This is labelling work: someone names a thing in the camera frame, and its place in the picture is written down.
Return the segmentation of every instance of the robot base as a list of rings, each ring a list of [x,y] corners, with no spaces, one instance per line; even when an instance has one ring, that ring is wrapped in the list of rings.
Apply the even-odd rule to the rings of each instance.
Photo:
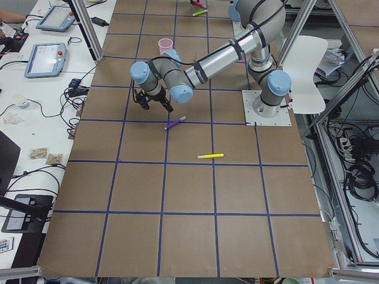
[[[291,119],[287,108],[281,108],[279,113],[272,118],[261,117],[253,110],[253,102],[260,94],[261,91],[242,91],[246,125],[254,126],[257,124],[258,126],[291,126]],[[286,105],[285,99],[283,99],[281,105]]]

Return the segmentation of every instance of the cardboard surface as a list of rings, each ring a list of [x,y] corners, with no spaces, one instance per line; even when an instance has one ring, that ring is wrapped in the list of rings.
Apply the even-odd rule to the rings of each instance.
[[[229,2],[207,5],[188,17],[201,10],[189,0],[118,0],[38,261],[45,277],[321,277],[333,265],[293,115],[292,127],[245,125],[240,90],[257,88],[245,61],[169,115],[130,96],[131,64],[158,56],[160,38],[189,62],[229,39]],[[224,157],[197,159],[209,153]]]
[[[379,26],[377,0],[336,0],[349,25]]]

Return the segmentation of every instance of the cup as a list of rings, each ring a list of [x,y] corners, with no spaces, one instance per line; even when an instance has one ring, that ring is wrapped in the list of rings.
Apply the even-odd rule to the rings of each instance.
[[[18,106],[19,108],[21,109],[26,109],[29,107],[29,102],[28,100],[25,98],[24,95],[22,94],[18,94],[18,95],[14,95],[13,98],[12,98],[12,101],[13,103]]]
[[[172,50],[173,42],[169,38],[161,38],[158,41],[159,54],[162,55],[166,51]]]

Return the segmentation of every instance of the green marker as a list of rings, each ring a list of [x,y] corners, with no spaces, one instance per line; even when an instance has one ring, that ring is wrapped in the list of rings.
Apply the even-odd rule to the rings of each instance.
[[[205,14],[205,13],[207,13],[207,12],[208,12],[208,10],[202,10],[202,11],[200,11],[200,12],[193,13],[192,16],[199,16],[199,15],[201,15],[201,14]]]

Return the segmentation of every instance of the metal bracket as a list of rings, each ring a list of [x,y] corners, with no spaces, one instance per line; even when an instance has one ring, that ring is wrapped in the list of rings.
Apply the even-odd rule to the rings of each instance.
[[[42,276],[42,266],[0,269],[0,280]]]
[[[261,94],[261,91],[243,90],[243,108],[245,109],[246,125],[254,126],[291,126],[291,119],[287,108],[281,108],[279,113],[272,118],[264,118],[253,110],[253,101]]]

